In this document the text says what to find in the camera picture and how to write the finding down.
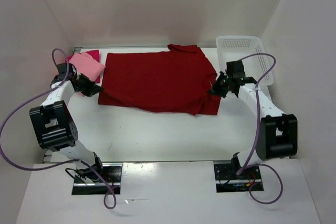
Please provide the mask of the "pink t shirt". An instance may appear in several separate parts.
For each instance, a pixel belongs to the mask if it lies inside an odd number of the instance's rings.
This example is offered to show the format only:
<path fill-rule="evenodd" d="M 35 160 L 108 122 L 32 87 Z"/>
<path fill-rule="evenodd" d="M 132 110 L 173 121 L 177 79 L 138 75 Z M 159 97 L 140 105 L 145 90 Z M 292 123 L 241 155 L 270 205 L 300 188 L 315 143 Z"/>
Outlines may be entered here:
<path fill-rule="evenodd" d="M 93 59 L 86 52 L 74 54 L 69 63 L 74 65 L 79 73 L 84 74 L 91 81 L 96 81 L 105 69 L 105 65 Z"/>

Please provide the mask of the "dark red t shirt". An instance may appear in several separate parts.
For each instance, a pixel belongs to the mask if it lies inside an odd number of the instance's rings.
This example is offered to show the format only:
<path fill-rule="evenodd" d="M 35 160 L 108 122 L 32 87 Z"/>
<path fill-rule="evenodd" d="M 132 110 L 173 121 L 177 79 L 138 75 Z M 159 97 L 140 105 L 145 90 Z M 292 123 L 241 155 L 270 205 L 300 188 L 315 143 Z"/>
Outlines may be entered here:
<path fill-rule="evenodd" d="M 221 99 L 208 92 L 216 77 L 215 68 L 196 45 L 109 53 L 98 103 L 155 113 L 217 115 Z"/>

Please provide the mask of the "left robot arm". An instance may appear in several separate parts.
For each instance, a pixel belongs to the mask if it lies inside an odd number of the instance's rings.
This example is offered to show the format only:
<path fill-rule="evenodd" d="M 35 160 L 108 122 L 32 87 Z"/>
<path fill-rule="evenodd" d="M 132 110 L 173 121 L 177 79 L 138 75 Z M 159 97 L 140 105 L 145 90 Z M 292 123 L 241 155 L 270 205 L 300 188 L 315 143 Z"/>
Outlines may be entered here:
<path fill-rule="evenodd" d="M 77 92 L 92 97 L 103 91 L 103 87 L 84 74 L 77 73 L 70 63 L 61 63 L 56 67 L 58 74 L 51 82 L 50 94 L 40 106 L 29 111 L 38 144 L 44 150 L 74 160 L 79 175 L 99 182 L 104 178 L 105 169 L 98 155 L 79 141 L 78 129 L 68 103 Z"/>

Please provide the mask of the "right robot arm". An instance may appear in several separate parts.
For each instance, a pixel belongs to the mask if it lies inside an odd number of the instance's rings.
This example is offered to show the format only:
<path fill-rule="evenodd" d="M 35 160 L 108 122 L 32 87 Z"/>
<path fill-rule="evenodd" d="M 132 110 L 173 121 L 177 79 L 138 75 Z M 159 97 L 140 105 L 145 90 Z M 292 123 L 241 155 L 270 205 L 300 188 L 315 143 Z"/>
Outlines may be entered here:
<path fill-rule="evenodd" d="M 230 172 L 243 178 L 253 165 L 264 161 L 290 157 L 298 151 L 298 120 L 276 107 L 261 91 L 259 82 L 247 77 L 241 60 L 226 64 L 215 84 L 208 91 L 225 98 L 231 92 L 243 101 L 256 116 L 257 127 L 251 150 L 233 155 Z"/>

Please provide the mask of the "magenta t shirt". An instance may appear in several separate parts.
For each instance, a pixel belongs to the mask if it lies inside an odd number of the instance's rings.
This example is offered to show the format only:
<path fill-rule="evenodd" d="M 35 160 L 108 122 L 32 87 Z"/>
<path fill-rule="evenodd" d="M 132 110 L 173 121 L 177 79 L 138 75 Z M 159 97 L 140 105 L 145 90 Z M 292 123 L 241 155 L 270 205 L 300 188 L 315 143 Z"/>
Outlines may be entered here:
<path fill-rule="evenodd" d="M 100 62 L 100 52 L 99 52 L 99 50 L 91 50 L 91 51 L 85 51 L 85 52 L 88 53 L 93 59 Z"/>

